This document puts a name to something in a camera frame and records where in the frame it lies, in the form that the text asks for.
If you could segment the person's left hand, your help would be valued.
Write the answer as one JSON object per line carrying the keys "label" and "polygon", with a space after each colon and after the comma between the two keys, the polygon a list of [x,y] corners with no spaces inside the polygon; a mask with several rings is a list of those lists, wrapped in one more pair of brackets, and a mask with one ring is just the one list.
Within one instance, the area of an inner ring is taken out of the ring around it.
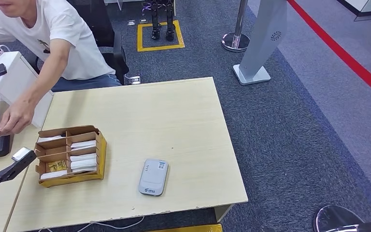
{"label": "person's left hand", "polygon": [[16,100],[5,111],[0,122],[0,137],[9,134],[18,134],[30,125],[37,103],[29,98]]}

